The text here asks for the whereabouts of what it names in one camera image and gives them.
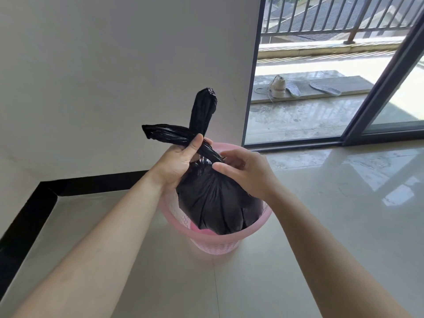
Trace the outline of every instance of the shoelace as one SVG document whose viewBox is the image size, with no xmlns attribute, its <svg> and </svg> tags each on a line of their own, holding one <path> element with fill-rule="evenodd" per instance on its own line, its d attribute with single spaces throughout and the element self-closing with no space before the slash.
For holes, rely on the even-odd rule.
<svg viewBox="0 0 424 318">
<path fill-rule="evenodd" d="M 272 103 L 274 103 L 273 101 L 272 101 L 272 98 L 271 98 L 271 96 L 269 95 L 269 93 L 270 93 L 270 90 L 271 90 L 271 86 L 272 86 L 272 84 L 273 84 L 273 82 L 275 81 L 275 79 L 277 79 L 277 78 L 281 78 L 281 76 L 278 74 L 278 75 L 276 75 L 275 77 L 274 77 L 274 79 L 269 83 L 269 85 L 267 85 L 267 86 L 264 86 L 264 87 L 258 87 L 258 88 L 255 88 L 255 92 L 257 93 L 257 94 L 264 94 L 264 93 L 268 93 L 268 98 L 269 98 L 269 100 L 272 102 Z"/>
</svg>

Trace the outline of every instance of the black garbage bag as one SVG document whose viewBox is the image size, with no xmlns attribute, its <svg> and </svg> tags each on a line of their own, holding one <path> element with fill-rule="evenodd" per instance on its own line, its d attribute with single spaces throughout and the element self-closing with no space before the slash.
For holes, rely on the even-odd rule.
<svg viewBox="0 0 424 318">
<path fill-rule="evenodd" d="M 142 128 L 148 139 L 187 147 L 198 133 L 205 135 L 216 104 L 214 91 L 205 88 L 196 95 L 189 128 L 168 124 Z M 210 229 L 218 235 L 238 232 L 256 222 L 263 211 L 262 201 L 212 169 L 213 163 L 223 159 L 206 141 L 198 154 L 201 159 L 190 163 L 176 189 L 181 210 L 199 229 Z"/>
</svg>

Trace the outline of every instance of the metal railing bar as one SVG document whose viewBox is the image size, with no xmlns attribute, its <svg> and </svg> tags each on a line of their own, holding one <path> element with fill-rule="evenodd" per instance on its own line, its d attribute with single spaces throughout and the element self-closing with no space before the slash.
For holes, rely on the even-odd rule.
<svg viewBox="0 0 424 318">
<path fill-rule="evenodd" d="M 375 15 L 375 13 L 377 12 L 378 7 L 380 6 L 380 3 L 381 3 L 381 0 L 378 0 L 378 2 L 377 2 L 377 4 L 375 5 L 374 10 L 372 11 L 372 14 L 371 14 L 371 16 L 370 16 L 370 18 L 369 18 L 369 20 L 368 20 L 368 23 L 367 23 L 367 25 L 365 26 L 365 28 L 369 28 L 369 27 L 370 27 L 371 21 L 374 19 L 374 15 Z"/>
<path fill-rule="evenodd" d="M 407 26 L 394 26 L 394 27 L 381 27 L 381 28 L 359 28 L 357 32 L 372 32 L 372 31 L 399 31 L 399 30 L 408 30 L 409 27 Z M 351 32 L 351 29 L 338 29 L 338 30 L 313 30 L 313 31 L 287 31 L 287 32 L 268 32 L 268 33 L 261 33 L 261 36 L 302 36 L 302 35 L 313 35 L 313 34 L 327 34 L 327 33 L 347 33 Z"/>
<path fill-rule="evenodd" d="M 403 2 L 404 2 L 404 1 L 405 1 L 405 0 L 401 0 L 401 1 L 399 2 L 399 5 L 398 5 L 398 7 L 396 8 L 396 10 L 395 10 L 394 14 L 392 15 L 392 18 L 390 19 L 389 23 L 387 24 L 387 27 L 390 27 L 390 26 L 391 26 L 391 24 L 392 24 L 392 22 L 393 22 L 394 18 L 396 17 L 397 13 L 399 12 L 399 9 L 400 9 L 400 7 L 402 6 L 402 4 L 403 4 Z"/>
<path fill-rule="evenodd" d="M 269 2 L 268 21 L 266 22 L 265 32 L 268 32 L 269 20 L 271 19 L 272 2 L 273 2 L 273 0 L 270 0 L 270 2 Z"/>
<path fill-rule="evenodd" d="M 283 4 L 281 5 L 280 19 L 278 20 L 278 28 L 277 28 L 277 32 L 280 32 L 281 20 L 282 20 L 282 18 L 283 18 L 284 4 L 285 4 L 285 3 L 286 3 L 286 0 L 283 0 Z"/>
<path fill-rule="evenodd" d="M 308 7 L 309 7 L 309 3 L 311 2 L 311 0 L 307 0 L 306 1 L 306 5 L 305 5 L 305 13 L 303 14 L 303 19 L 302 19 L 302 24 L 300 25 L 300 29 L 299 31 L 303 30 L 303 25 L 305 24 L 305 19 L 306 19 L 306 13 L 308 12 Z"/>
<path fill-rule="evenodd" d="M 343 29 L 346 29 L 347 28 L 347 25 L 349 24 L 350 18 L 352 17 L 352 13 L 355 10 L 355 7 L 356 7 L 356 4 L 357 3 L 358 3 L 358 0 L 355 0 L 353 2 L 352 8 L 351 8 L 350 13 L 349 13 L 349 15 L 347 17 L 347 20 L 346 20 L 346 23 L 345 23 L 345 26 L 343 27 Z"/>
<path fill-rule="evenodd" d="M 400 22 L 398 23 L 397 26 L 401 26 L 403 23 L 403 20 L 405 20 L 406 15 L 408 14 L 409 10 L 411 10 L 412 4 L 414 4 L 415 0 L 411 0 L 411 2 L 408 5 L 408 9 L 406 9 L 406 11 L 403 13 L 402 18 L 400 19 Z"/>
<path fill-rule="evenodd" d="M 296 8 L 297 8 L 297 1 L 298 1 L 298 0 L 296 0 L 296 1 L 294 2 L 292 18 L 291 18 L 291 20 L 290 20 L 290 25 L 289 25 L 289 30 L 288 30 L 289 32 L 291 31 L 291 27 L 292 27 L 292 25 L 293 25 L 294 14 L 295 14 L 295 12 L 296 12 Z"/>
<path fill-rule="evenodd" d="M 331 0 L 330 7 L 328 8 L 328 12 L 327 12 L 327 15 L 325 17 L 324 24 L 323 24 L 321 30 L 324 30 L 325 26 L 327 25 L 327 21 L 328 21 L 328 18 L 330 17 L 330 13 L 331 13 L 331 10 L 333 8 L 333 4 L 334 4 L 334 0 Z"/>
<path fill-rule="evenodd" d="M 380 20 L 378 21 L 378 24 L 376 26 L 377 28 L 380 28 L 380 25 L 382 24 L 384 17 L 386 16 L 387 11 L 390 8 L 390 5 L 392 5 L 392 2 L 393 2 L 393 0 L 389 0 L 389 2 L 387 3 L 386 8 L 384 9 L 383 15 L 381 16 Z"/>
<path fill-rule="evenodd" d="M 342 5 L 340 6 L 339 13 L 337 14 L 336 21 L 334 22 L 333 30 L 336 29 L 337 23 L 339 23 L 340 15 L 342 14 L 345 3 L 346 3 L 346 0 L 343 0 Z"/>
<path fill-rule="evenodd" d="M 423 5 L 424 5 L 424 0 L 422 0 L 421 1 L 421 4 L 420 4 L 420 6 L 417 8 L 417 10 L 415 11 L 415 13 L 414 13 L 414 15 L 412 16 L 412 19 L 411 19 L 411 21 L 409 21 L 409 23 L 406 25 L 406 26 L 411 26 L 412 25 L 412 23 L 415 21 L 415 19 L 417 18 L 417 15 L 420 13 L 420 10 L 421 10 L 421 8 L 423 7 Z"/>
<path fill-rule="evenodd" d="M 316 11 L 316 13 L 315 13 L 315 18 L 314 18 L 314 21 L 312 22 L 311 30 L 310 30 L 310 31 L 313 31 L 313 30 L 314 30 L 314 28 L 315 28 L 315 22 L 316 22 L 317 17 L 318 17 L 319 9 L 321 8 L 321 4 L 322 4 L 322 0 L 319 0 L 319 1 L 318 1 L 317 11 Z"/>
</svg>

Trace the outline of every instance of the right hand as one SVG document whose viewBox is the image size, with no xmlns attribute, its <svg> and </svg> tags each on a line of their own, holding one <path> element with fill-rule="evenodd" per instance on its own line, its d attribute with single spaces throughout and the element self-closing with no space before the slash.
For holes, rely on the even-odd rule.
<svg viewBox="0 0 424 318">
<path fill-rule="evenodd" d="M 245 148 L 220 153 L 225 163 L 214 163 L 212 168 L 235 180 L 251 196 L 265 202 L 282 187 L 265 156 Z"/>
</svg>

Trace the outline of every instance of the pink trash can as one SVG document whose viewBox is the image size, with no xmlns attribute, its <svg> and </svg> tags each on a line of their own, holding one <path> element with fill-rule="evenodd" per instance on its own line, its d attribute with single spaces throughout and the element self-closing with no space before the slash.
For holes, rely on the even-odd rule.
<svg viewBox="0 0 424 318">
<path fill-rule="evenodd" d="M 239 146 L 225 143 L 214 143 L 212 147 L 218 153 L 224 150 L 239 148 Z M 159 201 L 159 208 L 168 222 L 183 235 L 188 236 L 200 250 L 216 255 L 225 254 L 234 250 L 241 240 L 259 230 L 269 219 L 272 213 L 271 208 L 264 202 L 262 216 L 251 226 L 229 235 L 217 235 L 211 230 L 199 230 L 197 228 L 197 226 L 179 208 L 178 196 L 175 191 L 162 196 Z"/>
</svg>

